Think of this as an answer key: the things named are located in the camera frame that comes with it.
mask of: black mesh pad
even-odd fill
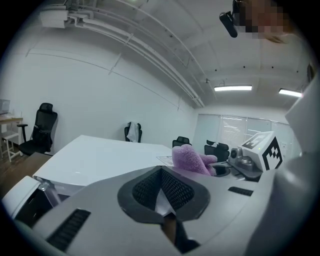
[[[180,221],[199,218],[210,201],[209,191],[203,185],[165,166],[157,166],[125,183],[118,191],[118,203],[137,222],[163,224],[163,217],[155,212],[160,189]]]

